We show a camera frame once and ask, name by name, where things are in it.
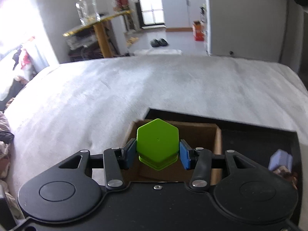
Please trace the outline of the green hexagonal container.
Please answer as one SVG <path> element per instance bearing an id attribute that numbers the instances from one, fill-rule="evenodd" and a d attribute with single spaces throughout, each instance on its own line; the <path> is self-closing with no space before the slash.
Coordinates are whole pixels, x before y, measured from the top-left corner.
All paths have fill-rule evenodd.
<path id="1" fill-rule="evenodd" d="M 136 151 L 139 160 L 156 171 L 177 161 L 179 145 L 178 128 L 161 119 L 137 129 Z"/>

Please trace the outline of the brown cardboard box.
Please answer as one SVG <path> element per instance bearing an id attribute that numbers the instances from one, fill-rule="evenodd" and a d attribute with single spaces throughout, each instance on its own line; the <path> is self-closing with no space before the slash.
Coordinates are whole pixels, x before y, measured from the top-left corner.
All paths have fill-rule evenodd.
<path id="1" fill-rule="evenodd" d="M 221 130 L 215 124 L 186 123 L 168 121 L 169 124 L 178 128 L 179 139 L 195 148 L 210 150 L 213 154 L 222 153 Z M 192 177 L 192 170 L 185 170 L 180 160 L 168 167 L 157 171 L 150 168 L 135 157 L 133 165 L 128 170 L 122 170 L 124 182 L 186 182 Z"/>

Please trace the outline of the white fleece blanket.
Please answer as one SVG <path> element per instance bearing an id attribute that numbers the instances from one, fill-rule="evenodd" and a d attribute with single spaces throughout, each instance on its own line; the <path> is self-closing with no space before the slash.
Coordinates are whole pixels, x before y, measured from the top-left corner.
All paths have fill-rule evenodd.
<path id="1" fill-rule="evenodd" d="M 148 108 L 294 130 L 307 167 L 307 90 L 277 63 L 153 55 L 50 66 L 5 111 L 10 192 L 81 149 L 119 146 Z"/>

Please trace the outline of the black tray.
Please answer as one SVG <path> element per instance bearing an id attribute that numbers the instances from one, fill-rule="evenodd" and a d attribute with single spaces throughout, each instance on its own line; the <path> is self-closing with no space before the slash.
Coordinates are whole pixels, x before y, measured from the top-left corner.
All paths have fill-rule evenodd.
<path id="1" fill-rule="evenodd" d="M 159 109 L 149 109 L 144 116 L 144 119 L 156 118 L 164 121 L 215 124 L 221 129 L 224 151 L 233 149 L 264 167 L 269 165 L 270 157 L 278 149 L 284 150 L 293 157 L 292 171 L 297 174 L 298 180 L 296 187 L 302 192 L 301 151 L 295 131 Z"/>

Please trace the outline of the lilac cube toy figure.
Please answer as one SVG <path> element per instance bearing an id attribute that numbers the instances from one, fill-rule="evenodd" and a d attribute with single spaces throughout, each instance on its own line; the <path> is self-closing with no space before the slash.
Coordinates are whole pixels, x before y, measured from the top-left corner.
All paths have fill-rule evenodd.
<path id="1" fill-rule="evenodd" d="M 270 171 L 275 171 L 276 169 L 284 166 L 288 171 L 292 171 L 293 156 L 288 152 L 278 149 L 271 157 L 268 164 L 268 169 Z"/>

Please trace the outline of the brown haired doll figure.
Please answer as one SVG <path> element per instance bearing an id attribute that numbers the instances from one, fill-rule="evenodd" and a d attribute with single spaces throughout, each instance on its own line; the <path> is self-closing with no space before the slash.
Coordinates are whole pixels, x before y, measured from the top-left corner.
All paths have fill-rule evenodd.
<path id="1" fill-rule="evenodd" d="M 274 170 L 274 173 L 288 181 L 295 189 L 297 189 L 297 173 L 291 173 L 285 166 L 280 166 Z"/>

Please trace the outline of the black slippers pair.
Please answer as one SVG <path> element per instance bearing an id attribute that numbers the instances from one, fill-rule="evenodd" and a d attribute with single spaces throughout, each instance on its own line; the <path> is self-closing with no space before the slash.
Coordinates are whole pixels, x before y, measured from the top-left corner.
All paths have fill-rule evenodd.
<path id="1" fill-rule="evenodd" d="M 161 39 L 153 39 L 153 40 L 151 40 L 150 45 L 153 48 L 158 48 L 158 47 L 168 46 L 169 44 L 168 44 L 168 42 L 164 38 L 161 38 Z"/>

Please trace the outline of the orange cardboard box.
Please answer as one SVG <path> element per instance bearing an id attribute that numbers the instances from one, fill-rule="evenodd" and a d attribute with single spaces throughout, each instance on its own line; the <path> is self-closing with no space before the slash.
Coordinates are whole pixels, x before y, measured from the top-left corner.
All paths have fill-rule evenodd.
<path id="1" fill-rule="evenodd" d="M 204 41 L 204 30 L 202 22 L 193 22 L 193 36 L 195 41 Z"/>

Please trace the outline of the gold round side table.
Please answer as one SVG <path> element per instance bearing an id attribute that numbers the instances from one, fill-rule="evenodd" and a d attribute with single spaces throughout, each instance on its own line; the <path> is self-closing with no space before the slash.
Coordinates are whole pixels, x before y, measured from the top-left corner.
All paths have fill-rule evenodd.
<path id="1" fill-rule="evenodd" d="M 119 16 L 130 15 L 130 14 L 131 14 L 131 10 L 122 10 L 119 12 L 115 12 L 114 14 L 111 14 L 111 15 L 105 15 L 105 16 L 100 17 L 99 21 L 91 22 L 90 24 L 85 25 L 85 26 L 84 25 L 76 26 L 75 28 L 72 28 L 71 30 L 68 30 L 67 32 L 63 33 L 63 36 L 70 37 L 72 35 L 75 35 L 81 32 L 82 30 L 93 27 L 95 31 L 95 36 L 99 43 L 99 47 L 100 47 L 103 57 L 107 59 L 113 58 L 113 53 L 109 46 L 108 37 L 107 37 L 103 23 L 106 21 L 110 21 L 114 18 L 117 18 Z"/>

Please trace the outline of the white kitchen cabinet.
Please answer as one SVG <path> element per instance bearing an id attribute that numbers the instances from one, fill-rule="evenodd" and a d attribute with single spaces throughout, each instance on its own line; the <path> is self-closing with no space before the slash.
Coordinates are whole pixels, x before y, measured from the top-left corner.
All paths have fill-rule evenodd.
<path id="1" fill-rule="evenodd" d="M 200 8 L 206 0 L 161 0 L 164 25 L 168 31 L 192 31 L 200 19 Z"/>

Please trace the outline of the clear glass bottle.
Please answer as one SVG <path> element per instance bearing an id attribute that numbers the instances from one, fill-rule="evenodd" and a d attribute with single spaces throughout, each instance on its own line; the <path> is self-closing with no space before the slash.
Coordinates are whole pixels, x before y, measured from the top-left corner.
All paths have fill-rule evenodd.
<path id="1" fill-rule="evenodd" d="M 75 6 L 83 26 L 100 21 L 96 0 L 78 0 Z"/>

